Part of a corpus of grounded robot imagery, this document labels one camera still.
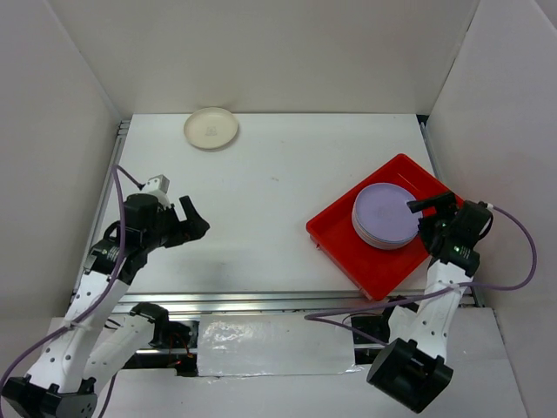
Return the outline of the purple plate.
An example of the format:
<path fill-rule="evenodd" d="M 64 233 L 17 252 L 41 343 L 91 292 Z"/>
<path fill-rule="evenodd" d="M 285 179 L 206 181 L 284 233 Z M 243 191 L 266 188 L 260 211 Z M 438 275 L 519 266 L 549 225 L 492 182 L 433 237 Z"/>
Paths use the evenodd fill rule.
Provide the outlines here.
<path fill-rule="evenodd" d="M 352 227 L 367 245 L 380 250 L 396 250 L 418 235 L 422 212 L 412 213 L 407 203 L 415 197 L 391 183 L 364 187 L 352 206 Z"/>

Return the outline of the cream plate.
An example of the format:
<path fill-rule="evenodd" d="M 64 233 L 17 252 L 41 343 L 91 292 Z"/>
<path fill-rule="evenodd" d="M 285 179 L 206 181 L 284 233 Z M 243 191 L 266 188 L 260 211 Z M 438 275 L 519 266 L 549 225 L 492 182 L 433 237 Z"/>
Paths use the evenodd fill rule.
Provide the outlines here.
<path fill-rule="evenodd" d="M 185 121 L 187 142 L 204 151 L 228 146 L 237 136 L 239 122 L 226 109 L 209 107 L 193 112 Z"/>

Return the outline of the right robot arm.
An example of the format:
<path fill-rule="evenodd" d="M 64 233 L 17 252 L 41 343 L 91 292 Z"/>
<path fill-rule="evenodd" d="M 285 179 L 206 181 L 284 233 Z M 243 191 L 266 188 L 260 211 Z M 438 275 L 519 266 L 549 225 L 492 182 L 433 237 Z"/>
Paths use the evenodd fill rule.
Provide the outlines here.
<path fill-rule="evenodd" d="M 476 244 L 489 232 L 493 214 L 484 202 L 459 203 L 452 192 L 407 202 L 409 210 L 434 212 L 419 219 L 419 237 L 431 259 L 417 309 L 403 304 L 379 319 L 389 343 L 373 361 L 367 381 L 416 414 L 448 386 L 447 340 L 465 288 L 480 266 Z"/>

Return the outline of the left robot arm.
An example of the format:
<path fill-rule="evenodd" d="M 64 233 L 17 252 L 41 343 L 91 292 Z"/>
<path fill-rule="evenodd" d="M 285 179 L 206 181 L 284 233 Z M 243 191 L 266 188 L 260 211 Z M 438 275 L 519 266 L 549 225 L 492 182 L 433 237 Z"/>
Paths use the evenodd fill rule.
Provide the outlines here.
<path fill-rule="evenodd" d="M 124 216 L 90 249 L 63 324 L 39 342 L 43 353 L 25 375 L 1 380 L 2 397 L 20 416 L 91 417 L 99 392 L 138 349 L 189 341 L 190 329 L 150 302 L 138 303 L 113 334 L 97 341 L 151 252 L 201 239 L 209 230 L 189 197 L 179 202 L 185 219 L 162 192 L 134 193 L 121 202 Z"/>

